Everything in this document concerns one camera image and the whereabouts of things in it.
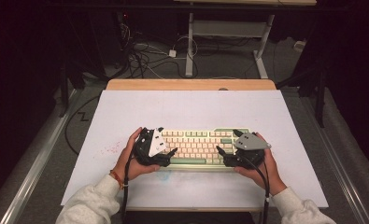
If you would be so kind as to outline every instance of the person's right hand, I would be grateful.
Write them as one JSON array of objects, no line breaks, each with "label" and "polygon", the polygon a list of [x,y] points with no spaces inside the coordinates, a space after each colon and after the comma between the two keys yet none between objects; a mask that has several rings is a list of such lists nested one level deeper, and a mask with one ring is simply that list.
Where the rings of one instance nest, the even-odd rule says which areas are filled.
[{"label": "person's right hand", "polygon": [[[262,140],[264,140],[263,137],[259,133],[257,133],[257,136],[260,137]],[[283,181],[280,178],[279,172],[277,171],[277,162],[272,156],[271,149],[269,148],[265,149],[264,162],[259,166],[260,171],[263,173],[266,179],[267,177],[266,177],[265,166],[266,166],[266,169],[268,170],[270,193],[272,195],[276,195],[280,193],[283,189],[285,189],[286,185],[283,183]],[[245,177],[251,178],[252,180],[254,180],[254,182],[258,186],[265,189],[263,179],[261,178],[260,174],[257,173],[257,171],[248,170],[240,166],[236,166],[234,170]]]}]

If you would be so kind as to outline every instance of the hand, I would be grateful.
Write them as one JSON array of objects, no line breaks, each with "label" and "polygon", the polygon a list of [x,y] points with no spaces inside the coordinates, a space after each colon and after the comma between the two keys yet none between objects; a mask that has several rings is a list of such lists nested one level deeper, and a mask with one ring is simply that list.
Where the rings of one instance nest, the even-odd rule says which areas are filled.
[{"label": "hand", "polygon": [[[129,137],[128,144],[123,149],[120,157],[118,158],[117,164],[115,165],[113,171],[120,177],[120,180],[123,181],[125,178],[125,165],[126,162],[129,159],[129,156],[131,154],[132,148],[135,144],[135,139],[140,135],[142,128],[138,128],[132,135]],[[136,159],[132,159],[130,166],[129,166],[129,173],[128,177],[129,180],[133,180],[139,175],[142,174],[149,174],[154,171],[157,171],[160,169],[159,165],[150,165],[150,166],[144,166],[137,162]]]},{"label": "hand", "polygon": [[[259,133],[257,133],[257,136],[259,138],[261,138],[262,140],[264,140],[263,137]],[[260,171],[263,173],[263,175],[265,176],[265,179],[266,179],[267,177],[266,177],[265,166],[266,166],[266,169],[268,170],[270,193],[272,195],[276,195],[276,194],[280,193],[283,189],[285,189],[286,185],[280,179],[279,172],[277,171],[277,162],[275,161],[274,157],[272,156],[271,149],[269,149],[269,148],[265,149],[264,162],[259,166]],[[254,182],[258,186],[265,189],[263,179],[260,177],[260,174],[257,173],[257,171],[248,170],[248,169],[240,167],[240,166],[236,166],[234,168],[234,170],[236,172],[238,172],[239,174],[245,176],[245,177],[253,179]]]}]

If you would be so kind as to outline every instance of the finger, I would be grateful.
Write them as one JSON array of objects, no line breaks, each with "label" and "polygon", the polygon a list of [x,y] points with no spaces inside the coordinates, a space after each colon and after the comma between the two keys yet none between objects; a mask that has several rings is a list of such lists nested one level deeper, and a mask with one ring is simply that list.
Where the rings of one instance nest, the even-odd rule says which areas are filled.
[{"label": "finger", "polygon": [[252,178],[254,176],[254,171],[252,170],[248,170],[244,167],[241,167],[241,166],[236,166],[234,168],[234,171],[236,171],[237,173],[245,176],[245,177],[249,177],[249,178]]},{"label": "finger", "polygon": [[144,174],[149,174],[152,172],[155,172],[161,168],[159,165],[150,165],[150,166],[144,166]]},{"label": "finger", "polygon": [[129,137],[128,139],[128,143],[126,144],[126,148],[125,149],[129,149],[132,150],[132,148],[134,147],[135,144],[135,139],[140,135],[142,128],[138,128],[134,133],[132,133],[132,135]]},{"label": "finger", "polygon": [[260,133],[256,133],[256,136],[261,138],[263,141],[265,141],[265,139],[263,138],[263,136]]},{"label": "finger", "polygon": [[264,151],[265,157],[272,157],[272,151],[270,148],[266,148]]}]

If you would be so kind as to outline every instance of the person's left hand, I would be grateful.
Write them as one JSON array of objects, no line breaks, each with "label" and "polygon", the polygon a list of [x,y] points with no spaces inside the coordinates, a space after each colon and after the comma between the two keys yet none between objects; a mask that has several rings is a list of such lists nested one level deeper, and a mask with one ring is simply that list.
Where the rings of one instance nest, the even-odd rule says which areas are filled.
[{"label": "person's left hand", "polygon": [[[117,164],[115,165],[113,169],[113,171],[115,171],[115,173],[120,177],[121,181],[123,181],[123,179],[125,178],[125,165],[129,159],[131,150],[134,147],[135,139],[140,135],[141,130],[142,130],[141,127],[138,128],[129,137],[128,144],[126,145],[126,148],[123,149],[120,157],[118,158]],[[159,165],[144,166],[144,165],[139,164],[136,159],[132,159],[130,166],[129,166],[128,177],[129,177],[129,180],[133,180],[139,175],[149,174],[159,169],[160,169]]]}]

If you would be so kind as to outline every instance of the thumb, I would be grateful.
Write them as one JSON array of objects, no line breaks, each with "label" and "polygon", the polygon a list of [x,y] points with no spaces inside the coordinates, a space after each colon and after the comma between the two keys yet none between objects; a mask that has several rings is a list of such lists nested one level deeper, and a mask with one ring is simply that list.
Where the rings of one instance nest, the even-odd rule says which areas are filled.
[{"label": "thumb", "polygon": [[245,177],[248,177],[248,178],[251,178],[253,179],[254,178],[254,175],[255,175],[255,171],[254,170],[248,170],[244,167],[241,167],[241,166],[236,166],[234,168],[234,171],[236,171],[237,173],[245,176]]},{"label": "thumb", "polygon": [[158,171],[161,168],[160,165],[149,165],[149,166],[144,166],[144,170],[143,173],[144,174],[149,174],[155,171]]}]

